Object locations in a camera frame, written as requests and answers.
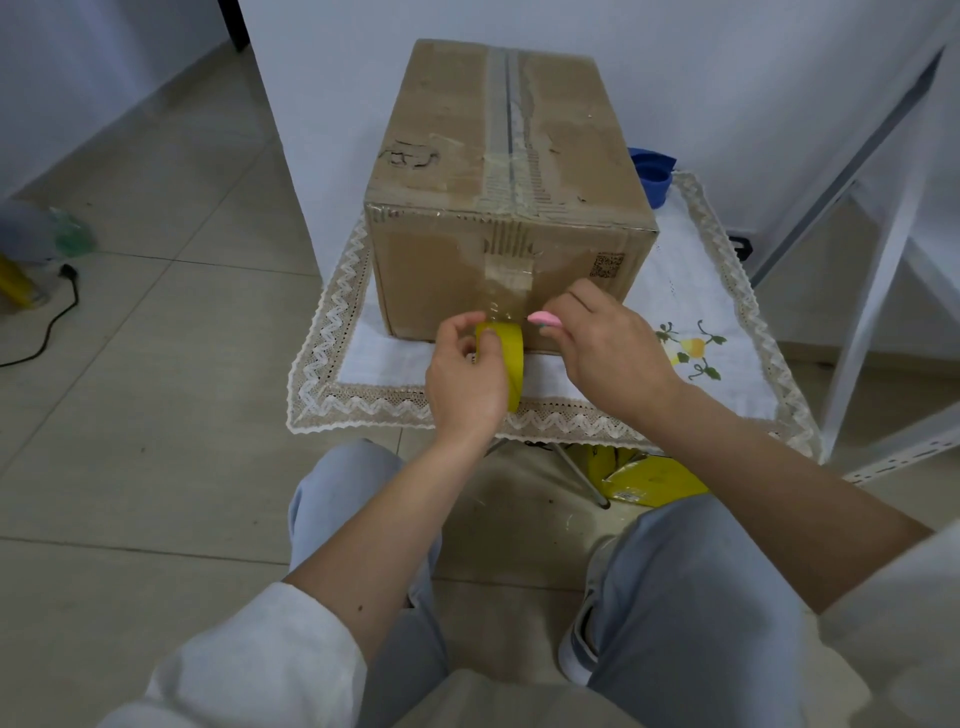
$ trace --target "hand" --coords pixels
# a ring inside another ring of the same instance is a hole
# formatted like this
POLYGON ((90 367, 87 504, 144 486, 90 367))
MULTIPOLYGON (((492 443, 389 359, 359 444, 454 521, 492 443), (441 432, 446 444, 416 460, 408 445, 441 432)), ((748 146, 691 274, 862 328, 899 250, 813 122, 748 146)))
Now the hand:
POLYGON ((476 339, 468 332, 482 311, 449 318, 437 329, 437 346, 426 370, 426 398, 437 427, 437 442, 486 449, 507 414, 509 383, 500 337, 486 330, 483 357, 471 363, 476 339))
POLYGON ((544 307, 564 322, 540 333, 560 346, 566 374, 594 406, 641 431, 670 416, 684 389, 650 325, 587 279, 544 307))

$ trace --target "tiled floor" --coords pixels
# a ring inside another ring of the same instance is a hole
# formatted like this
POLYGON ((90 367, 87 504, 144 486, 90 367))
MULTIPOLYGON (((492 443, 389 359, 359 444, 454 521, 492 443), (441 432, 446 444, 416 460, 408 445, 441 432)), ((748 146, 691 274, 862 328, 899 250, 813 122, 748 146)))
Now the tiled floor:
MULTIPOLYGON (((0 723, 92 724, 137 695, 165 652, 285 571, 298 479, 338 441, 403 457, 420 430, 292 435, 286 377, 320 296, 309 239, 252 56, 206 74, 146 128, 49 197, 88 220, 82 304, 36 361, 0 371, 0 723)), ((32 350, 53 306, 0 317, 4 358, 32 350)), ((812 400, 828 372, 797 368, 812 400)), ((960 395, 957 382, 870 374, 846 443, 960 395)), ((941 525, 960 515, 960 457, 875 491, 941 525)), ((561 679, 554 646, 587 554, 631 506, 593 506, 546 453, 510 445, 444 530, 437 598, 455 664, 561 679)), ((810 725, 865 699, 808 619, 810 725)))

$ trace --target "torn cardboard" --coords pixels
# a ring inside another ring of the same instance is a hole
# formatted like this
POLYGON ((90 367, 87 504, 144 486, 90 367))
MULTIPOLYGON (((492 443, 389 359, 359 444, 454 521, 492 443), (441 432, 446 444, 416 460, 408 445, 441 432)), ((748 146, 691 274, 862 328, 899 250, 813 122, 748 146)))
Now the torn cardboard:
POLYGON ((578 278, 623 301, 657 237, 592 59, 446 40, 414 46, 365 211, 387 330, 425 341, 463 311, 525 322, 578 278))

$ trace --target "yellow tape roll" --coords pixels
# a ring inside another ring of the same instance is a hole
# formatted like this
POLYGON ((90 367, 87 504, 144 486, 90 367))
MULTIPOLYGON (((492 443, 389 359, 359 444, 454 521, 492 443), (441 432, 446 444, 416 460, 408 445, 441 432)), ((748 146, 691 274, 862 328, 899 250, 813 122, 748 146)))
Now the yellow tape roll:
POLYGON ((507 379, 510 382, 507 410, 516 412, 520 406, 520 393, 523 391, 523 334, 520 332, 520 324, 503 324, 497 321, 477 324, 477 360, 483 355, 480 350, 480 334, 488 328, 493 329, 500 337, 503 361, 507 365, 507 379))

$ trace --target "blue container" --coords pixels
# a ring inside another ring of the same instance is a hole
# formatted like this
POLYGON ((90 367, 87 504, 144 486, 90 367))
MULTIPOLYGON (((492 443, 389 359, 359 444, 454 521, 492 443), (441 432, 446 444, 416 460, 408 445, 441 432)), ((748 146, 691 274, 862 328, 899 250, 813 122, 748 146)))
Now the blue container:
POLYGON ((666 191, 673 181, 673 168, 677 161, 659 152, 651 152, 649 149, 627 147, 627 151, 630 152, 630 159, 640 177, 640 184, 643 185, 643 191, 647 194, 650 207, 652 209, 663 207, 663 203, 666 202, 666 191))

